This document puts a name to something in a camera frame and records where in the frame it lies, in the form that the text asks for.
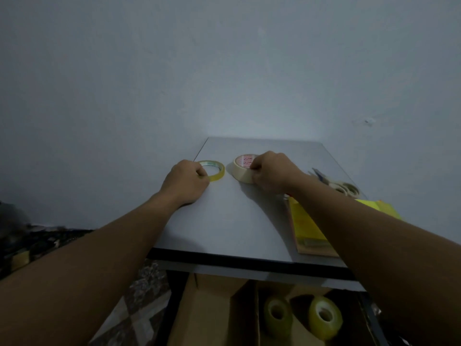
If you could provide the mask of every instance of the brown box on floor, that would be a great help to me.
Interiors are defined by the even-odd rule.
[[[285,297],[293,310],[291,336],[285,341],[275,340],[265,332],[262,307],[272,295]],[[343,326],[331,341],[320,341],[308,330],[308,309],[314,295],[325,295],[342,313]],[[356,292],[191,274],[168,345],[373,346],[377,343],[370,330]]]

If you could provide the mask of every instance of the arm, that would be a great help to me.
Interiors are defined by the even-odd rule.
[[[267,152],[251,168],[263,189],[301,203],[409,341],[461,344],[461,246],[339,194],[284,154]]]
[[[208,186],[182,161],[146,203],[0,282],[3,345],[89,342],[128,288],[173,212]]]

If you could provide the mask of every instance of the hand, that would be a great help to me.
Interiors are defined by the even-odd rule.
[[[256,157],[250,166],[253,182],[263,190],[276,194],[290,191],[290,188],[304,173],[283,153],[272,151]]]
[[[195,202],[210,184],[200,163],[182,160],[166,175],[160,193],[173,197],[178,207]]]

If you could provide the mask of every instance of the tiled floor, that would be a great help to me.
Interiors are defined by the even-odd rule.
[[[153,345],[170,295],[165,272],[146,259],[89,346]]]

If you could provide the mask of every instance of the table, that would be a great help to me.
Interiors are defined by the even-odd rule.
[[[195,160],[220,161],[224,177],[176,211],[148,257],[170,270],[363,291],[341,259],[297,252],[282,197],[233,178],[234,158],[268,150],[285,153],[304,172],[315,167],[353,184],[318,142],[210,137]]]

